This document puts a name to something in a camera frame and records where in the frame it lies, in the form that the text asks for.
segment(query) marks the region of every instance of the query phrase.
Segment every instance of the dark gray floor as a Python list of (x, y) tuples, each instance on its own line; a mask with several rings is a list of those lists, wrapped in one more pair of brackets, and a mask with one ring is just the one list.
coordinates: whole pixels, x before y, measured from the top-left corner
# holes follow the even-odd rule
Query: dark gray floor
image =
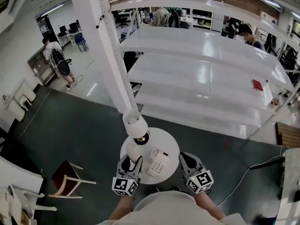
[[(84, 196), (82, 200), (47, 197), (44, 205), (56, 206), (58, 211), (43, 211), (38, 224), (100, 223), (108, 218), (120, 199), (111, 190), (111, 184), (120, 148), (127, 137), (122, 115), (115, 108), (51, 90), (27, 127), (48, 92), (49, 89), (44, 87), (38, 90), (30, 111), (16, 125), (14, 137), (24, 144), (28, 156), (48, 179), (46, 194), (56, 191), (51, 176), (64, 160), (84, 167), (87, 178), (94, 179), (97, 184), (79, 186), (75, 193)], [(245, 141), (147, 116), (145, 120), (149, 127), (169, 132), (181, 151), (197, 155), (210, 169), (215, 180), (210, 197), (217, 204), (232, 191), (251, 165), (267, 161), (279, 155), (280, 151), (280, 147), (275, 145)], [(157, 187), (168, 190), (177, 186), (189, 191), (181, 177), (182, 172), (178, 168), (172, 177)], [(280, 191), (276, 184), (278, 179), (278, 165), (251, 170), (221, 206), (222, 209), (226, 214), (240, 213), (248, 224), (253, 223), (257, 215), (276, 216)], [(136, 203), (149, 190), (150, 186), (140, 185), (135, 192)]]

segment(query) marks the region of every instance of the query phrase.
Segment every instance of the white cable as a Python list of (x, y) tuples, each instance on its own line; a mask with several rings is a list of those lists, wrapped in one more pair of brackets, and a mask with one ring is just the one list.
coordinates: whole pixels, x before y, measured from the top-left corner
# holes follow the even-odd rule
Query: white cable
[(43, 105), (44, 101), (46, 100), (46, 98), (48, 97), (48, 95), (50, 94), (52, 89), (50, 89), (50, 91), (48, 92), (47, 96), (44, 98), (42, 104), (40, 105), (40, 107), (38, 108), (37, 112), (33, 115), (32, 119), (30, 120), (30, 122), (28, 123), (28, 125), (26, 126), (25, 130), (22, 132), (21, 136), (23, 136), (23, 134), (25, 133), (26, 129), (28, 128), (28, 126), (30, 125), (30, 123), (32, 122), (32, 120), (34, 119), (34, 117), (36, 116), (36, 114), (38, 113), (39, 109), (41, 108), (41, 106)]
[(242, 182), (242, 180), (243, 180), (243, 178), (244, 178), (244, 176), (246, 175), (246, 173), (252, 168), (252, 167), (254, 167), (254, 166), (259, 166), (259, 165), (263, 165), (263, 164), (265, 164), (265, 163), (268, 163), (269, 161), (271, 161), (272, 159), (274, 159), (274, 158), (277, 158), (277, 157), (283, 157), (282, 155), (281, 155), (281, 149), (282, 149), (282, 145), (281, 145), (281, 148), (280, 148), (280, 155), (278, 155), (278, 156), (276, 156), (276, 157), (272, 157), (270, 160), (268, 160), (268, 161), (266, 161), (266, 162), (263, 162), (263, 163), (260, 163), (260, 164), (254, 164), (254, 165), (252, 165), (251, 167), (249, 167), (248, 169), (247, 169), (247, 171), (245, 171), (245, 173), (244, 173), (244, 175), (242, 176), (242, 178), (240, 179), (240, 182), (238, 183), (238, 185), (236, 185), (235, 186), (235, 188), (233, 189), (233, 191), (218, 205), (218, 206), (220, 206), (221, 204), (223, 204), (226, 200), (227, 200), (227, 198), (228, 197), (230, 197), (233, 193), (234, 193), (234, 191), (235, 191), (235, 189), (240, 185), (240, 183)]

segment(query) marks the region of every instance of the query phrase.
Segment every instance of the red object on shelf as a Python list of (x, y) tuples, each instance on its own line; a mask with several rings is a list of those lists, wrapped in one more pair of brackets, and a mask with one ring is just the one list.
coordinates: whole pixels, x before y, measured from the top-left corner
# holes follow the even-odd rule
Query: red object on shelf
[(263, 91), (262, 84), (259, 81), (253, 79), (253, 86), (254, 86), (255, 89)]

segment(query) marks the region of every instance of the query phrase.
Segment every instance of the blue office chair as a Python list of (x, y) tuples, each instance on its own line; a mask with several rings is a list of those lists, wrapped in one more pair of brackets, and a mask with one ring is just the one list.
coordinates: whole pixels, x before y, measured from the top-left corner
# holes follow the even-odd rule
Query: blue office chair
[(86, 41), (83, 39), (83, 36), (81, 34), (76, 34), (74, 36), (74, 40), (75, 40), (75, 42), (76, 42), (76, 44), (77, 44), (77, 46), (78, 46), (78, 48), (79, 48), (80, 51), (81, 51), (81, 49), (80, 49), (79, 45), (82, 45), (83, 48), (86, 51), (86, 46), (85, 46)]

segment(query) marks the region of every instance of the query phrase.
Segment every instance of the white chair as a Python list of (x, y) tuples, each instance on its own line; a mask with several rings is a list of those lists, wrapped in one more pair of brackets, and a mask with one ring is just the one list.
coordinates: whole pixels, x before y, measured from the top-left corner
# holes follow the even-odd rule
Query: white chair
[(20, 105), (12, 99), (9, 103), (7, 110), (20, 122), (23, 120), (25, 111), (20, 107)]
[(23, 84), (20, 87), (20, 90), (21, 90), (22, 94), (24, 94), (24, 96), (27, 97), (31, 102), (34, 101), (37, 97), (37, 95), (29, 87), (29, 85), (26, 81), (23, 82)]
[(20, 200), (22, 204), (22, 208), (25, 209), (30, 216), (32, 216), (32, 210), (46, 210), (46, 211), (57, 211), (56, 207), (45, 207), (45, 206), (40, 206), (36, 205), (35, 203), (30, 202), (30, 200), (26, 196), (32, 196), (32, 197), (45, 197), (43, 193), (36, 194), (27, 190), (20, 190), (18, 188), (14, 188), (15, 194), (17, 195), (18, 199)]
[(28, 98), (25, 97), (25, 95), (23, 94), (22, 90), (18, 90), (15, 93), (14, 98), (20, 104), (21, 107), (25, 108), (25, 110), (28, 111), (27, 107), (24, 104), (25, 104), (25, 102), (28, 102), (28, 104), (31, 105), (31, 103), (28, 100)]

